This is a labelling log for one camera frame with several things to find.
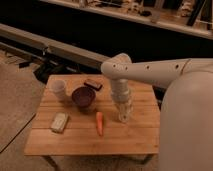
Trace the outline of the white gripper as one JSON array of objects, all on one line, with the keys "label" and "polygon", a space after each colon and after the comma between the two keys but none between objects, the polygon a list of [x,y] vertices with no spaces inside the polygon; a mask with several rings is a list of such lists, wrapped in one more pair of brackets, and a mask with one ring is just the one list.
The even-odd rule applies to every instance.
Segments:
[{"label": "white gripper", "polygon": [[[128,87],[128,81],[126,79],[118,79],[118,80],[111,80],[111,97],[114,102],[116,102],[115,106],[119,112],[122,113],[122,106],[120,103],[127,102],[130,98],[130,89]],[[126,105],[126,112],[127,114],[131,114],[133,110],[132,102],[128,102]]]}]

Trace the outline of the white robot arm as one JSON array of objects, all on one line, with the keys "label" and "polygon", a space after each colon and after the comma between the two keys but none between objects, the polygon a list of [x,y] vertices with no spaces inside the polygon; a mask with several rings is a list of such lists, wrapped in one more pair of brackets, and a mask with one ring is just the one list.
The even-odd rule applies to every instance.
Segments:
[{"label": "white robot arm", "polygon": [[101,64],[112,98],[135,80],[166,90],[160,114],[159,171],[213,171],[213,58],[133,63],[121,53]]}]

